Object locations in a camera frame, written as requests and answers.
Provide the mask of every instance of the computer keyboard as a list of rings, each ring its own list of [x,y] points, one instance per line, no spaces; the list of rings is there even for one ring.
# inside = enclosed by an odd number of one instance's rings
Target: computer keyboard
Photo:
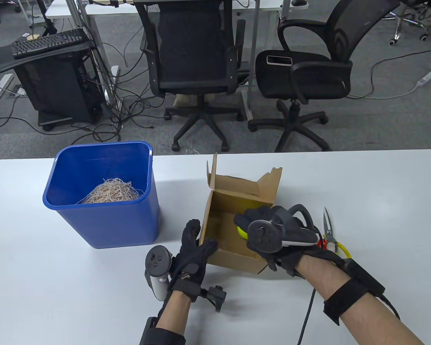
[[[15,59],[38,55],[47,51],[54,51],[73,44],[83,43],[88,40],[84,31],[80,28],[43,36],[31,41],[17,41],[12,43],[11,51]]]

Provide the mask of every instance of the pliers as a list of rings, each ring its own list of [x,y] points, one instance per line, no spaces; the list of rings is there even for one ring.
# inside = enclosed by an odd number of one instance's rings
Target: pliers
[[[338,242],[337,240],[335,240],[334,237],[334,233],[332,232],[332,224],[330,222],[330,218],[329,218],[329,213],[327,212],[327,208],[324,207],[324,238],[323,238],[323,245],[322,247],[324,249],[327,249],[327,245],[329,243],[333,243],[334,244],[334,253],[338,252],[338,248],[340,248],[342,250],[343,253],[345,253],[345,255],[347,256],[347,258],[351,258],[351,254],[348,251],[347,248],[345,248],[345,246]]]

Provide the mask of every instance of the strap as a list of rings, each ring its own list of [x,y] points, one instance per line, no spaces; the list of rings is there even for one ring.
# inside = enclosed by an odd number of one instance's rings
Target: strap
[[[149,328],[142,337],[140,345],[185,345],[183,335],[162,328]]]
[[[340,325],[338,319],[353,304],[368,292],[368,289],[357,280],[351,278],[340,289],[324,301],[324,314]]]
[[[170,291],[174,290],[183,292],[192,302],[196,301],[197,297],[201,294],[201,286],[188,279],[176,278],[170,288]]]

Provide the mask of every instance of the chair seat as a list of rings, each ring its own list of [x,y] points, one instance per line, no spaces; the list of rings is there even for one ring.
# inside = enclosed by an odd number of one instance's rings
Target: chair seat
[[[296,92],[290,81],[291,67],[267,64],[267,56],[287,56],[293,64],[311,61],[330,61],[329,58],[302,51],[267,50],[257,55],[255,76],[262,95],[266,98],[296,99]],[[337,76],[322,75],[311,69],[297,76],[297,82],[307,99],[338,99],[347,92],[342,80]]]

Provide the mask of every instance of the hand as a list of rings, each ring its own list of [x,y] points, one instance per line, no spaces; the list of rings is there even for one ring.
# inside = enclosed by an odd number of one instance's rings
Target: hand
[[[182,233],[182,246],[172,260],[170,269],[171,285],[178,278],[185,278],[201,286],[206,273],[206,263],[209,256],[216,250],[216,240],[207,240],[198,246],[197,237],[201,231],[199,220],[190,220]]]
[[[274,206],[274,207],[268,207],[268,206],[261,206],[257,209],[247,209],[244,213],[237,213],[235,215],[235,225],[239,226],[241,230],[248,232],[249,224],[251,224],[255,220],[272,220],[273,214],[277,212],[278,209],[280,209],[280,206]],[[301,212],[304,215],[304,218],[307,220],[307,228],[311,231],[314,230],[314,226],[312,224],[311,217],[307,210],[301,206],[297,205],[294,207],[298,212]],[[305,228],[302,221],[298,219],[297,217],[294,217],[294,220],[298,223],[298,225],[301,228]],[[320,247],[317,245],[313,246],[287,246],[281,248],[276,253],[265,253],[259,251],[256,247],[252,246],[252,243],[250,243],[249,238],[247,240],[247,247],[258,253],[261,257],[263,257],[270,267],[271,270],[276,271],[276,265],[282,267],[287,271],[287,273],[291,276],[297,275],[297,271],[295,271],[295,267],[298,265],[304,251],[316,251],[321,250]]]

